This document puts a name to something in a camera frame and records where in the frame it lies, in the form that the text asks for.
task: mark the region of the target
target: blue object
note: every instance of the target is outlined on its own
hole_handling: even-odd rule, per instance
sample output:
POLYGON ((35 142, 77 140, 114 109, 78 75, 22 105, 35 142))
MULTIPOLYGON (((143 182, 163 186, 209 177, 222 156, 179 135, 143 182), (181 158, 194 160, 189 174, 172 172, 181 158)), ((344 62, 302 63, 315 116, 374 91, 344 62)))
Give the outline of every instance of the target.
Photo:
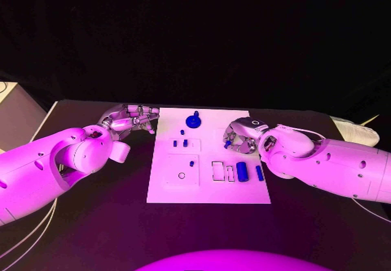
POLYGON ((264 178, 263 178, 263 170, 261 170, 261 166, 258 165, 258 166, 256 167, 256 169, 257 169, 257 174, 258 174, 258 180, 263 181, 264 178))
POLYGON ((237 163, 237 171, 238 171, 238 181, 247 182, 248 181, 248 173, 247 173, 247 164, 245 162, 237 163))
POLYGON ((228 148, 228 146, 230 146, 231 144, 232 144, 231 141, 227 140, 227 143, 225 143, 224 147, 228 148))
POLYGON ((201 126, 201 118, 198 111, 194 112, 194 115, 186 119, 186 125, 189 128, 199 128, 201 126))

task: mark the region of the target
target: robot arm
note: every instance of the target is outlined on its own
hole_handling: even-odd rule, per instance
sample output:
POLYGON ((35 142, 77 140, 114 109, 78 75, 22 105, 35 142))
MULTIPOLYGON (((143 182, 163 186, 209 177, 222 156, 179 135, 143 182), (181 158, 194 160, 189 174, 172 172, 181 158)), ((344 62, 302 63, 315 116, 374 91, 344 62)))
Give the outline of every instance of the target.
POLYGON ((123 163, 133 130, 155 133, 159 109, 120 105, 97 125, 67 129, 0 155, 0 226, 41 209, 75 183, 97 172, 108 158, 123 163), (67 166, 59 173, 58 165, 67 166))
POLYGON ((283 125, 273 129, 264 127, 257 132, 257 128, 248 125, 253 121, 263 123, 247 117, 230 124, 224 135, 227 148, 238 152, 245 150, 243 153, 247 153, 248 146, 254 150, 257 145, 261 161, 279 177, 296 177, 307 185, 336 195, 391 203, 388 152, 357 143, 325 139, 320 135, 320 140, 312 141, 299 129, 283 125), (237 130, 240 139, 244 139, 241 145, 231 144, 237 130))

